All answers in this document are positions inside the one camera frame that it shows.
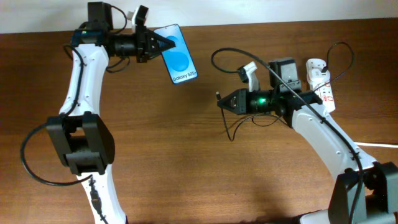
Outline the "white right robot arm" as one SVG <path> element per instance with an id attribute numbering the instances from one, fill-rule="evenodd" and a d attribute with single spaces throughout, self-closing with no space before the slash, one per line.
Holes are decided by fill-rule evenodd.
<path id="1" fill-rule="evenodd" d="M 292 223 L 397 223 L 397 166 L 379 163 L 335 123 L 318 95 L 303 92 L 295 60 L 267 63 L 271 90 L 262 90 L 256 65 L 238 74 L 248 88 L 217 97 L 221 109 L 234 114 L 274 112 L 314 148 L 335 180 L 329 207 L 299 215 Z"/>

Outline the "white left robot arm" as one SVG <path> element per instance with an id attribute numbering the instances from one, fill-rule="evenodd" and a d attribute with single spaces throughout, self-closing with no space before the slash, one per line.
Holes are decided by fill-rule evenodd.
<path id="1" fill-rule="evenodd" d="M 49 117 L 47 132 L 61 163 L 77 177 L 95 223 L 127 223 L 113 182 L 115 143 L 100 118 L 103 77 L 112 56 L 139 63 L 175 47 L 175 42 L 142 26 L 133 34 L 79 28 L 71 37 L 73 70 L 59 116 Z"/>

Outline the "blue Galaxy smartphone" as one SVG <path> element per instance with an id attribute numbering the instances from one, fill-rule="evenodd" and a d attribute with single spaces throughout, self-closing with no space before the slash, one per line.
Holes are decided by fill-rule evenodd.
<path id="1" fill-rule="evenodd" d="M 198 72 L 180 26 L 172 24 L 155 29 L 154 32 L 175 43 L 174 48 L 162 52 L 172 83 L 176 85 L 198 78 Z"/>

